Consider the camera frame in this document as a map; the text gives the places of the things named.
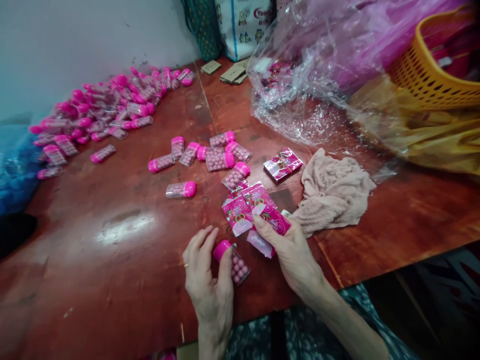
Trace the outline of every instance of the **left hand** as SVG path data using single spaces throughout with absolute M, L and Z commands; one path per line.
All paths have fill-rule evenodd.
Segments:
M 213 226 L 200 230 L 182 254 L 185 268 L 185 288 L 198 319 L 198 342 L 200 358 L 216 358 L 227 348 L 233 320 L 234 285 L 232 282 L 233 247 L 223 254 L 218 270 L 218 279 L 212 278 L 210 264 L 212 250 L 219 229 Z

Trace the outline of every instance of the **green bag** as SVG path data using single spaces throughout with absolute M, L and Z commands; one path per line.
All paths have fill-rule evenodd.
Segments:
M 201 58 L 206 62 L 218 59 L 222 41 L 214 0 L 181 0 L 181 4 L 186 26 L 196 38 Z

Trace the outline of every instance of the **yellow plastic bag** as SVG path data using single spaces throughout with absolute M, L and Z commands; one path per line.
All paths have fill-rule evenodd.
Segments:
M 353 125 L 374 145 L 421 166 L 480 175 L 480 108 L 420 111 L 388 75 L 365 84 L 349 105 Z

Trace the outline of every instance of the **hand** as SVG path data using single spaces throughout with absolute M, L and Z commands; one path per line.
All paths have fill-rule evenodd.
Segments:
M 289 218 L 287 221 L 291 227 L 281 236 L 260 216 L 253 216 L 257 232 L 275 248 L 286 282 L 307 306 L 314 309 L 322 296 L 324 273 L 310 251 L 301 226 Z
M 209 226 L 200 230 L 182 254 L 185 268 L 185 288 L 198 319 L 200 359 L 220 359 L 227 348 L 232 330 L 234 285 L 232 282 L 232 252 L 229 248 L 221 257 L 218 279 L 212 278 L 212 250 L 219 229 Z

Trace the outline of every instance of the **wooden table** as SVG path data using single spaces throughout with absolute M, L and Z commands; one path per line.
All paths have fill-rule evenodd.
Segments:
M 232 237 L 221 210 L 227 190 L 224 172 L 209 173 L 198 160 L 151 174 L 148 161 L 170 152 L 172 137 L 206 145 L 234 130 L 254 153 L 248 180 L 262 181 L 280 208 L 295 210 L 300 174 L 276 185 L 262 164 L 287 146 L 304 162 L 316 149 L 251 117 L 250 83 L 220 82 L 231 63 L 219 62 L 221 70 L 168 94 L 153 125 L 87 145 L 62 176 L 42 182 L 27 209 L 39 219 L 37 231 L 0 263 L 1 359 L 134 359 L 181 344 L 181 327 L 185 342 L 196 339 L 181 254 L 209 224 L 220 228 L 219 240 Z M 90 155 L 108 143 L 117 153 L 93 164 Z M 165 199 L 167 184 L 189 180 L 195 197 Z M 322 231 L 309 244 L 328 280 L 348 287 L 479 239 L 479 204 L 478 187 L 465 176 L 406 165 L 373 192 L 359 225 Z M 278 260 L 245 237 L 236 242 L 252 272 L 235 289 L 236 324 L 299 301 Z

